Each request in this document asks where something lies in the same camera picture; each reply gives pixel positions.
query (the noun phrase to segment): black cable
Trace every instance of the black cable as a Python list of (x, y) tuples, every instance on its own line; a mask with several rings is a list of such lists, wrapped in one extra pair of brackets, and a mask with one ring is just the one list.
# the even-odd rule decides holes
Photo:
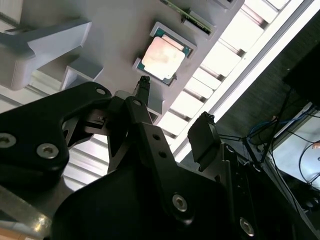
[(312, 183), (317, 180), (317, 178), (320, 177), (320, 172), (312, 179), (308, 182), (308, 184), (312, 187)]
[(296, 133), (294, 133), (294, 132), (292, 132), (292, 131), (286, 130), (286, 132), (291, 133), (291, 134), (297, 136), (298, 138), (300, 138), (300, 139), (302, 139), (302, 140), (305, 140), (305, 141), (308, 142), (308, 143), (315, 144), (314, 141), (307, 140), (307, 139), (303, 138), (302, 136), (299, 136), (298, 134), (296, 134)]
[(272, 137), (272, 143), (271, 143), (271, 152), (269, 151), (271, 157), (272, 157), (272, 160), (273, 160), (273, 164), (274, 164), (274, 168), (275, 168), (275, 171), (276, 173), (278, 174), (278, 177), (280, 178), (281, 182), (283, 183), (283, 185), (285, 186), (285, 188), (288, 190), (292, 200), (293, 200), (293, 203), (294, 203), (294, 206), (295, 206), (295, 209), (296, 211), (298, 212), (299, 216), (300, 215), (300, 211), (299, 211), (299, 208), (297, 206), (297, 203), (296, 203), (296, 199), (295, 199), (295, 196), (293, 195), (293, 193), (291, 192), (290, 188), (287, 186), (285, 180), (283, 180), (282, 176), (280, 175), (280, 172), (279, 172), (279, 169), (278, 169), (278, 166), (276, 164), (276, 160), (275, 160), (275, 157), (274, 157), (274, 143), (273, 143), (273, 137)]
[(301, 153), (301, 155), (300, 155), (300, 158), (299, 158), (299, 164), (298, 164), (298, 166), (299, 166), (299, 172), (300, 172), (302, 178), (305, 180), (306, 183), (308, 183), (308, 180), (305, 178), (305, 176), (304, 176), (303, 173), (302, 173), (302, 170), (301, 170), (301, 161), (302, 161), (302, 158), (303, 158), (303, 156), (305, 155), (306, 151), (307, 151), (313, 144), (315, 144), (315, 143), (320, 143), (320, 140), (319, 140), (319, 141), (316, 141), (316, 142), (313, 142), (313, 143), (311, 143), (310, 145), (308, 145), (308, 146), (302, 151), (302, 153)]
[(268, 154), (268, 151), (269, 151), (269, 149), (270, 149), (270, 147), (271, 147), (271, 145), (272, 145), (272, 143), (274, 141), (274, 137), (275, 137), (275, 135), (277, 133), (277, 129), (278, 129), (278, 125), (280, 123), (280, 119), (281, 119), (282, 114), (284, 113), (284, 111), (286, 109), (286, 105), (288, 103), (291, 91), (292, 91), (292, 88), (286, 94), (286, 97), (285, 97), (284, 102), (282, 104), (281, 110), (280, 110), (279, 114), (277, 115), (277, 120), (275, 122), (275, 125), (273, 127), (272, 133), (270, 135), (270, 140), (268, 141), (268, 143), (266, 145), (266, 148), (265, 148), (265, 151), (264, 151), (264, 153), (262, 155), (262, 158), (261, 158), (261, 161), (260, 161), (261, 163), (263, 163), (265, 161), (265, 159), (267, 157), (267, 154)]
[(320, 116), (316, 116), (316, 115), (312, 115), (312, 114), (308, 114), (308, 113), (307, 113), (307, 115), (311, 116), (311, 117), (314, 117), (314, 118), (317, 118), (317, 119), (320, 119)]

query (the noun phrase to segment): black metal bracket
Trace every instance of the black metal bracket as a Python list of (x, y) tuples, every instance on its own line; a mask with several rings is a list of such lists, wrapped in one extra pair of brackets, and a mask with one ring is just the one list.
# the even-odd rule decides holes
[[(76, 118), (80, 119), (92, 109), (108, 106), (111, 97), (105, 87), (88, 82), (2, 113), (0, 133), (12, 136), (15, 144), (0, 148), (0, 184), (34, 189), (57, 183), (69, 161), (65, 139), (77, 128), (79, 120)], [(65, 126), (63, 132), (63, 124), (71, 119), (75, 127), (66, 129)], [(83, 133), (78, 131), (74, 144), (91, 136)], [(43, 144), (56, 148), (42, 148)], [(48, 157), (41, 157), (38, 151)], [(50, 157), (52, 151), (56, 153), (54, 158)]]

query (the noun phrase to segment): black plastic part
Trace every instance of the black plastic part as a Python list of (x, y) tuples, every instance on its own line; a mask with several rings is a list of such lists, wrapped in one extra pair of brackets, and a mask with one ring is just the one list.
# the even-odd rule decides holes
[[(247, 174), (236, 152), (222, 143), (218, 154), (211, 156), (211, 164), (203, 170), (205, 176), (214, 177), (227, 191), (232, 227), (242, 239), (259, 239), (259, 229), (249, 189)], [(248, 236), (240, 226), (240, 218), (248, 221), (254, 230), (254, 236)]]
[(133, 95), (142, 101), (146, 106), (149, 103), (150, 77), (142, 76), (136, 85)]
[(178, 167), (172, 181), (188, 194), (195, 217), (177, 225), (165, 211), (150, 169), (127, 155), (121, 168), (71, 195), (58, 209), (51, 240), (237, 239), (229, 226), (224, 188)]
[(215, 128), (214, 119), (213, 115), (203, 112), (188, 131), (193, 159), (200, 164), (200, 172), (212, 161), (211, 158), (206, 158), (206, 154), (211, 152), (210, 155), (215, 156), (220, 148), (221, 140)]
[(303, 98), (309, 100), (320, 108), (319, 89), (315, 76), (316, 69), (319, 68), (318, 57), (320, 55), (320, 44), (310, 51), (293, 70), (283, 79)]
[[(111, 97), (103, 86), (88, 82), (2, 113), (0, 133), (15, 136), (16, 144), (0, 148), (0, 184), (42, 189), (57, 183), (69, 161), (63, 123), (107, 106)], [(58, 148), (57, 157), (44, 159), (37, 154), (37, 147), (44, 143)]]

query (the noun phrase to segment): screw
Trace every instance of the screw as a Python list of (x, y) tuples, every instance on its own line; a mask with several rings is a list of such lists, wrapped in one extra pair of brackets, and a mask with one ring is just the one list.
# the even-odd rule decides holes
[(243, 217), (240, 217), (240, 227), (249, 237), (253, 237), (255, 235), (254, 228)]
[(97, 88), (96, 91), (97, 91), (99, 94), (102, 94), (102, 95), (105, 95), (105, 94), (106, 94), (105, 90), (100, 89), (100, 88)]
[(54, 159), (58, 153), (59, 149), (51, 143), (43, 143), (37, 147), (36, 153), (44, 159)]
[(0, 133), (0, 148), (10, 148), (15, 145), (16, 142), (17, 139), (13, 135), (5, 132)]
[(229, 150), (229, 152), (231, 152), (231, 153), (234, 153), (235, 151), (233, 150), (233, 148), (232, 147), (230, 147), (229, 145), (227, 145), (226, 146), (226, 149), (228, 149)]
[(180, 196), (179, 194), (175, 194), (172, 198), (173, 205), (176, 209), (178, 209), (180, 212), (185, 212), (188, 209), (188, 204), (186, 200)]
[(138, 106), (141, 106), (141, 102), (139, 102), (138, 100), (133, 100), (133, 103), (138, 105)]

